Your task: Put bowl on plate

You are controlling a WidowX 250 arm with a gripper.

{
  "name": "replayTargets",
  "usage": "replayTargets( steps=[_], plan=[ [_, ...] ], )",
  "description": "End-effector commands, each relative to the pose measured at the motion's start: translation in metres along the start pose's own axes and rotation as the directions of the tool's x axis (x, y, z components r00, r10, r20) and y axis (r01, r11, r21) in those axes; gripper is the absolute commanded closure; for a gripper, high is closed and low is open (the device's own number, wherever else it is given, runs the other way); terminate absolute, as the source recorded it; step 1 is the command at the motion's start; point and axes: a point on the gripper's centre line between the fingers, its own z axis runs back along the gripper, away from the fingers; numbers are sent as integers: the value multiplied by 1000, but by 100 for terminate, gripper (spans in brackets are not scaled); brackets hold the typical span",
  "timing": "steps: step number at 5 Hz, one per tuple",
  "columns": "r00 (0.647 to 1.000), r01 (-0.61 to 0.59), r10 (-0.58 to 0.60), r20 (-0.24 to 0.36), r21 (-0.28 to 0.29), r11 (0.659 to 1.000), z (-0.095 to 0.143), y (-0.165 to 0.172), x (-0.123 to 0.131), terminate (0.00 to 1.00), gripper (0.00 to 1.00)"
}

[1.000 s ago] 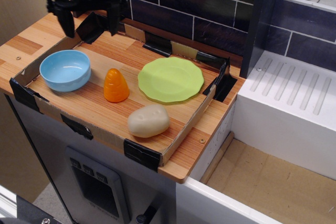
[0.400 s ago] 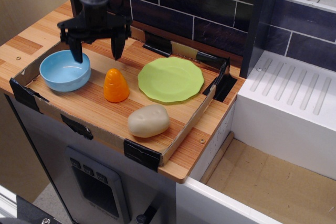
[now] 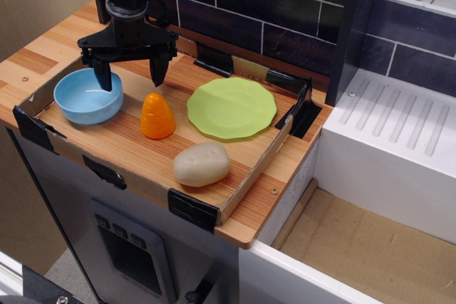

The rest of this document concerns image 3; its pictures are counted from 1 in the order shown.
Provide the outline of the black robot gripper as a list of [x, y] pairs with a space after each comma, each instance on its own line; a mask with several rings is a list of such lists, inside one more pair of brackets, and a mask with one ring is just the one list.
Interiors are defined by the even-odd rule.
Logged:
[[178, 34], [149, 25], [144, 19], [112, 19], [102, 31], [78, 40], [83, 64], [93, 66], [102, 90], [112, 90], [109, 63], [150, 60], [150, 75], [155, 87], [161, 86], [169, 62], [177, 55]]

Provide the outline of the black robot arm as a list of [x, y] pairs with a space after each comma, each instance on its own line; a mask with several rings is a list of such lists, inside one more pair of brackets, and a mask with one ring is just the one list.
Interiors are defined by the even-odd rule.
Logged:
[[110, 63], [147, 60], [155, 86], [160, 86], [170, 61], [177, 55], [174, 31], [163, 18], [149, 17], [150, 3], [162, 0], [95, 0], [98, 16], [106, 28], [80, 38], [83, 64], [94, 70], [102, 90], [112, 89]]

